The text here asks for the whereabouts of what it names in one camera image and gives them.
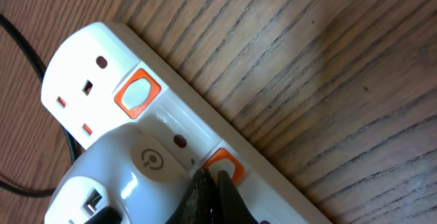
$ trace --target white power strip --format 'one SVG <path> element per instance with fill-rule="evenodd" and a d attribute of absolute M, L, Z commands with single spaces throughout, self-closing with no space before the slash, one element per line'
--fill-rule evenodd
<path fill-rule="evenodd" d="M 225 148 L 225 154 L 230 156 L 224 154 L 220 166 L 216 163 L 210 170 L 229 167 L 231 161 L 230 174 L 258 222 L 329 223 L 123 24 L 93 23 L 70 36 L 48 65 L 41 99 L 85 149 L 103 134 L 134 122 L 156 138 L 188 175 L 193 175 L 196 169 L 211 163 L 208 159 L 217 155 L 220 148 Z M 80 198 L 88 196 L 88 190 Z M 54 195 L 46 221 L 48 215 L 53 216 L 54 209 L 69 208 L 53 207 L 56 198 Z"/>

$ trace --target wood grain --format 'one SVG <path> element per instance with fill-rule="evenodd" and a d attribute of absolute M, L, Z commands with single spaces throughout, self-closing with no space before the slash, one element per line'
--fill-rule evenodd
<path fill-rule="evenodd" d="M 47 64 L 73 32 L 126 23 L 335 223 L 437 219 L 437 0 L 0 0 Z M 0 31 L 0 172 L 69 167 L 24 55 Z M 49 199 L 0 192 L 2 223 Z"/>

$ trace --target brown wood surface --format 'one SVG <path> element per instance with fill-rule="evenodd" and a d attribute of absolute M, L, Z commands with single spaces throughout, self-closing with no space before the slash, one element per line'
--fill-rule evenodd
<path fill-rule="evenodd" d="M 330 220 L 437 219 L 437 0 L 0 0 L 46 64 L 73 32 L 126 23 Z M 70 159 L 0 30 L 0 173 L 56 186 Z M 0 191 L 2 223 L 49 199 Z"/>

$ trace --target black cable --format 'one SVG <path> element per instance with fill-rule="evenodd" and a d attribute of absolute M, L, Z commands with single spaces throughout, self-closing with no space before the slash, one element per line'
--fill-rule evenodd
<path fill-rule="evenodd" d="M 11 36 L 11 38 L 15 41 L 15 43 L 20 47 L 21 51 L 25 54 L 33 70 L 35 70 L 38 79 L 42 83 L 42 79 L 44 78 L 44 73 L 46 72 L 46 66 L 40 59 L 40 56 L 36 54 L 35 50 L 28 43 L 26 38 L 20 33 L 20 31 L 17 28 L 15 28 L 15 26 L 8 19 L 6 19 L 6 17 L 4 17 L 2 14 L 0 14 L 0 24 L 6 30 L 6 32 Z M 70 151 L 71 163 L 73 164 L 75 160 L 79 157 L 76 141 L 74 140 L 73 136 L 64 127 L 63 130 L 66 134 L 68 149 Z M 54 188 L 43 190 L 43 191 L 27 191 L 27 190 L 16 188 L 15 186 L 11 186 L 8 183 L 4 182 L 3 180 L 0 180 L 0 188 L 3 188 L 11 193 L 23 197 L 33 197 L 33 198 L 49 197 L 55 191 Z"/>

